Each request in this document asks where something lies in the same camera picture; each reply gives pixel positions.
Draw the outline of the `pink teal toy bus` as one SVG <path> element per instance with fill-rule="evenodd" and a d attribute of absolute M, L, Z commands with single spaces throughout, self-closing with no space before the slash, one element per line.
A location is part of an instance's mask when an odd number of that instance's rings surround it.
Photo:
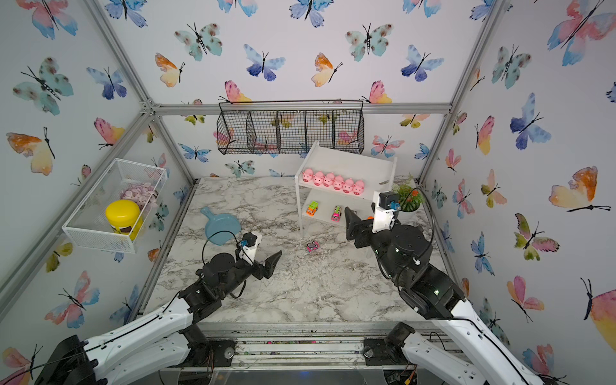
<path fill-rule="evenodd" d="M 316 241 L 309 242 L 309 243 L 306 244 L 306 250 L 309 253 L 313 253 L 313 252 L 317 251 L 319 248 L 320 248 L 320 245 Z"/>

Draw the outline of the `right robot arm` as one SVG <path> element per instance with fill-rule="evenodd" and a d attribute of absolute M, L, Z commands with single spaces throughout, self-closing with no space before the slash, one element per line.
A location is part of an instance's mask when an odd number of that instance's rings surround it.
<path fill-rule="evenodd" d="M 543 384 L 484 323 L 463 291 L 430 263 L 432 244 L 420 227 L 380 214 L 362 220 L 346 209 L 346 237 L 369 248 L 384 277 L 404 303 L 432 322 L 465 354 L 463 359 L 430 343 L 413 327 L 398 323 L 385 339 L 398 359 L 429 370 L 447 384 Z"/>

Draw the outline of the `orange green toy car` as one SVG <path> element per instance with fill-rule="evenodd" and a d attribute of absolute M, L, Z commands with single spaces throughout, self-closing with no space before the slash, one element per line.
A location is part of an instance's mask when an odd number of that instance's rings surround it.
<path fill-rule="evenodd" d="M 319 209 L 319 203 L 317 201 L 312 201 L 308 208 L 306 209 L 306 214 L 313 217 Z"/>

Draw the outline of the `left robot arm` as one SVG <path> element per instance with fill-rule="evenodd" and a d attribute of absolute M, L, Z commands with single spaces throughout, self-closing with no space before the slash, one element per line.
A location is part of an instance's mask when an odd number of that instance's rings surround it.
<path fill-rule="evenodd" d="M 269 279 L 282 256 L 263 263 L 219 253 L 197 271 L 197 280 L 169 303 L 106 334 L 58 344 L 41 367 L 38 384 L 130 384 L 182 364 L 206 345 L 197 325 L 249 277 Z"/>

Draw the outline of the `pink pig toy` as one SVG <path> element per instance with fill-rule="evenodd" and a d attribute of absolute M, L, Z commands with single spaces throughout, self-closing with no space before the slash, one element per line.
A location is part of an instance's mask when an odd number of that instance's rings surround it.
<path fill-rule="evenodd" d="M 322 184 L 324 187 L 330 188 L 333 185 L 334 181 L 335 181 L 335 174 L 328 173 L 327 175 L 324 176 Z"/>
<path fill-rule="evenodd" d="M 346 181 L 344 181 L 343 192 L 345 194 L 352 193 L 354 188 L 355 188 L 355 183 L 354 183 L 354 181 L 351 178 L 349 178 Z"/>
<path fill-rule="evenodd" d="M 323 186 L 325 175 L 323 172 L 317 172 L 313 175 L 314 186 Z"/>
<path fill-rule="evenodd" d="M 336 176 L 333 180 L 332 186 L 334 190 L 341 191 L 344 186 L 344 178 L 342 176 Z"/>
<path fill-rule="evenodd" d="M 304 183 L 311 183 L 314 179 L 314 172 L 311 168 L 306 168 L 302 172 L 302 180 Z"/>

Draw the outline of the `pink toy car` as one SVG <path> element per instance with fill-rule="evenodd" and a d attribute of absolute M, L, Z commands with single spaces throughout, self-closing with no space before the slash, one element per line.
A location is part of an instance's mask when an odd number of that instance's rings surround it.
<path fill-rule="evenodd" d="M 340 205 L 336 205 L 330 219 L 334 222 L 340 222 L 342 211 L 342 207 Z"/>

